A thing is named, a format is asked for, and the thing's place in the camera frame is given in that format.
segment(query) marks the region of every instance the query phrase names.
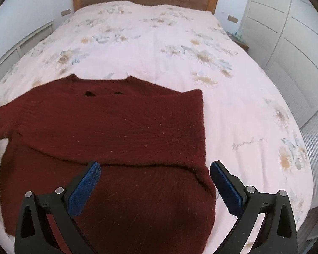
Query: white drawer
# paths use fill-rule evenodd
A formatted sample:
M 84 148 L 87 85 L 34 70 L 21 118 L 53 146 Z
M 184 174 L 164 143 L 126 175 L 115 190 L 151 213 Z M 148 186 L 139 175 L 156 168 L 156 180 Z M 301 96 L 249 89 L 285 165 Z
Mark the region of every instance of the white drawer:
M 29 52 L 32 48 L 38 45 L 39 42 L 44 40 L 48 35 L 51 34 L 49 27 L 43 29 L 42 31 L 38 32 L 36 35 L 29 38 L 26 42 L 21 44 L 21 56 L 24 56 L 27 52 Z
M 11 67 L 20 60 L 17 50 L 12 52 L 1 64 L 0 64 L 0 80 L 5 76 Z

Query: blue gripper pad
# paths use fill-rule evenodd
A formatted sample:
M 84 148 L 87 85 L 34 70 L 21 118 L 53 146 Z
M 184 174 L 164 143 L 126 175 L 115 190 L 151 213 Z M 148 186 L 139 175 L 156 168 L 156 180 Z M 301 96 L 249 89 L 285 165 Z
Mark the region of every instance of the blue gripper pad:
M 237 192 L 230 180 L 234 176 L 231 176 L 223 165 L 222 167 L 224 168 L 224 170 L 222 170 L 216 162 L 213 162 L 211 164 L 209 169 L 211 179 L 214 185 L 216 186 L 230 214 L 236 217 L 241 217 L 243 214 L 242 197 Z
M 68 199 L 67 212 L 72 218 L 81 214 L 89 196 L 100 179 L 100 175 L 100 164 L 95 162 L 70 195 Z

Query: metal screw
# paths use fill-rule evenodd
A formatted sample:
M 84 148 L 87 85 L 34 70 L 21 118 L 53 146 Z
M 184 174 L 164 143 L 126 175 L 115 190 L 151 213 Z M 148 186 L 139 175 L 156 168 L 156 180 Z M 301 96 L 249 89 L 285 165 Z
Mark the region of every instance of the metal screw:
M 284 190 L 280 190 L 279 194 L 282 195 L 283 197 L 287 196 L 287 193 Z
M 256 189 L 253 186 L 248 186 L 247 191 L 253 194 L 256 191 Z
M 31 191 L 26 192 L 25 197 L 29 198 L 33 193 Z
M 57 189 L 55 189 L 55 192 L 57 194 L 61 194 L 64 191 L 64 189 L 62 187 L 58 187 Z

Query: hole in sweater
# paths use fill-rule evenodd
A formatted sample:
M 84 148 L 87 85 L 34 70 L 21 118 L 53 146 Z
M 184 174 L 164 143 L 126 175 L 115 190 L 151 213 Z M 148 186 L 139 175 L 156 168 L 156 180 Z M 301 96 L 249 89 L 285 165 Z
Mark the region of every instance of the hole in sweater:
M 86 97 L 95 97 L 96 95 L 90 91 L 86 91 L 84 94 Z

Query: flower pattern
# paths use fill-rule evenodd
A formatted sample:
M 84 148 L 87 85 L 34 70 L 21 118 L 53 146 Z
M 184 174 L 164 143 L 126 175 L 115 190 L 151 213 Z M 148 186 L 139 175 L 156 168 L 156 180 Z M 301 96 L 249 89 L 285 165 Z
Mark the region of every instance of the flower pattern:
M 171 16 L 174 16 L 176 18 L 182 18 L 182 19 L 189 20 L 189 21 L 194 20 L 193 17 L 187 16 L 187 14 L 185 14 L 183 9 L 180 9 L 177 7 L 168 7 L 167 11 L 164 13 L 161 13 L 160 15 L 162 16 L 162 15 L 165 15 L 166 13 L 171 15 Z
M 43 49 L 42 48 L 33 48 L 30 52 L 29 52 L 29 54 L 31 55 L 31 57 L 37 57 L 37 56 L 39 56 L 40 54 L 42 54 L 43 53 Z
M 202 39 L 202 40 L 205 40 L 205 41 L 212 41 L 213 40 L 213 37 L 212 36 L 209 36 L 209 35 L 206 35 L 204 33 L 197 33 L 195 32 L 193 29 L 191 30 L 187 30 L 187 32 L 190 32 L 192 33 L 195 37 L 199 38 L 199 39 Z
M 86 20 L 86 26 L 94 28 L 95 26 L 98 26 L 104 22 L 105 22 L 104 19 L 88 19 Z
M 124 6 L 118 6 L 118 5 L 113 5 L 112 7 L 107 8 L 106 12 L 108 14 L 126 14 L 126 13 L 130 14 L 130 13 L 132 13 L 131 11 L 126 10 Z
M 223 58 L 216 58 L 207 50 L 199 51 L 194 47 L 190 48 L 183 45 L 181 45 L 181 48 L 184 50 L 183 54 L 186 54 L 186 52 L 189 54 L 194 54 L 199 63 L 208 65 L 212 70 L 219 70 L 223 76 L 227 78 L 231 78 L 233 76 L 231 74 L 232 65 Z
M 283 146 L 279 148 L 279 163 L 284 171 L 301 170 L 308 166 L 308 154 L 294 133 L 293 141 L 283 138 Z
M 87 44 L 87 43 L 89 43 L 90 41 L 91 41 L 90 38 L 84 37 L 84 38 L 82 38 L 81 43 Z
M 221 27 L 221 25 L 219 23 L 217 24 L 216 28 L 209 27 L 209 30 L 211 30 L 212 32 L 217 32 L 217 33 L 220 33 L 222 35 L 226 35 L 227 36 L 227 33 L 223 30 L 223 28 Z
M 200 45 L 200 42 L 198 41 L 198 40 L 195 40 L 195 39 L 191 39 L 191 43 L 193 44 L 193 45 Z
M 106 26 L 99 29 L 99 33 L 92 38 L 99 44 L 123 43 L 139 38 L 141 35 L 133 33 L 132 28 L 117 28 Z
M 173 26 L 177 24 L 177 21 L 172 20 L 170 18 L 166 18 L 163 16 L 152 18 L 152 19 L 143 19 L 144 23 L 150 23 L 150 26 L 153 28 L 158 28 L 159 26 L 165 25 L 165 26 Z
M 215 41 L 211 42 L 211 41 L 205 40 L 204 44 L 207 45 L 208 47 L 211 47 L 212 49 L 214 49 L 214 50 L 216 50 L 218 52 L 222 52 L 222 53 L 228 54 L 230 56 L 235 56 L 235 55 L 238 54 L 237 51 L 233 51 L 233 50 L 230 50 L 230 49 L 228 49 L 226 47 L 223 47 L 223 46 L 221 46 L 220 44 L 218 44 Z
M 45 65 L 47 65 L 47 64 L 49 64 L 49 63 L 51 63 L 51 62 L 55 62 L 55 59 L 58 58 L 58 56 L 59 56 L 59 55 L 58 55 L 57 53 L 53 53 L 51 56 L 45 58 L 45 59 L 43 60 L 43 63 L 44 63 Z
M 200 75 L 197 72 L 192 72 L 192 77 L 196 83 L 209 85 L 209 86 L 215 86 L 218 84 L 218 82 L 212 79 L 211 77 L 207 75 Z
M 277 102 L 272 100 L 264 99 L 266 104 L 273 108 L 273 120 L 279 126 L 281 131 L 288 131 L 290 126 L 290 112 L 288 112 L 284 107 L 279 105 Z
M 294 191 L 291 189 L 288 193 L 293 215 L 294 215 L 294 220 L 296 222 L 296 225 L 299 223 L 302 214 L 304 213 L 303 210 L 303 205 L 304 205 L 304 197 L 302 196 L 297 196 Z
M 81 53 L 80 48 L 63 50 L 57 60 L 57 69 L 63 74 L 67 72 L 72 65 L 80 63 L 80 60 L 85 59 L 88 55 L 88 53 Z
M 172 56 L 179 55 L 182 52 L 182 49 L 179 46 L 167 45 L 165 49 L 160 49 L 160 51 Z

